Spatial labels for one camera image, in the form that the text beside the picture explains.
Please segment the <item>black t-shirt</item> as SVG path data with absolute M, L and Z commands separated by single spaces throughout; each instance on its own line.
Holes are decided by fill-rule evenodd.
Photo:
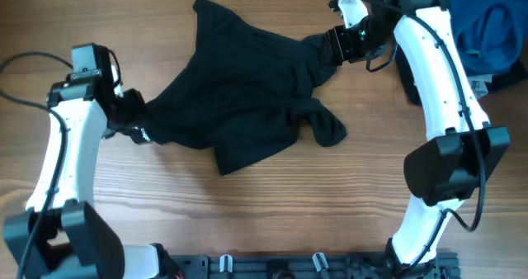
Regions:
M 126 92 L 114 131 L 136 144 L 213 149 L 223 175 L 289 148 L 303 123 L 323 147 L 346 138 L 346 127 L 313 95 L 337 70 L 323 35 L 294 40 L 264 31 L 210 0 L 193 8 L 196 50 L 187 66 L 149 102 Z

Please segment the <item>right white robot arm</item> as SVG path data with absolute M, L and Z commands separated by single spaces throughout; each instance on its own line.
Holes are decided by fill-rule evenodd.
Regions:
M 438 262 L 437 244 L 469 198 L 482 219 L 486 184 L 510 145 L 506 128 L 491 125 L 479 105 L 455 45 L 450 0 L 332 0 L 343 24 L 326 34 L 338 64 L 380 56 L 393 43 L 400 78 L 417 90 L 427 142 L 403 162 L 411 198 L 402 224 L 385 250 L 387 272 L 413 276 Z

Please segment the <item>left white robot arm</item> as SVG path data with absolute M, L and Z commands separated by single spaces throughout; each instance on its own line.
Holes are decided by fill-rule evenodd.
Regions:
M 6 218 L 3 238 L 19 278 L 159 278 L 163 251 L 124 246 L 93 207 L 97 154 L 118 113 L 120 69 L 97 44 L 72 48 L 72 69 L 52 85 L 41 110 L 50 117 L 39 181 L 25 212 Z

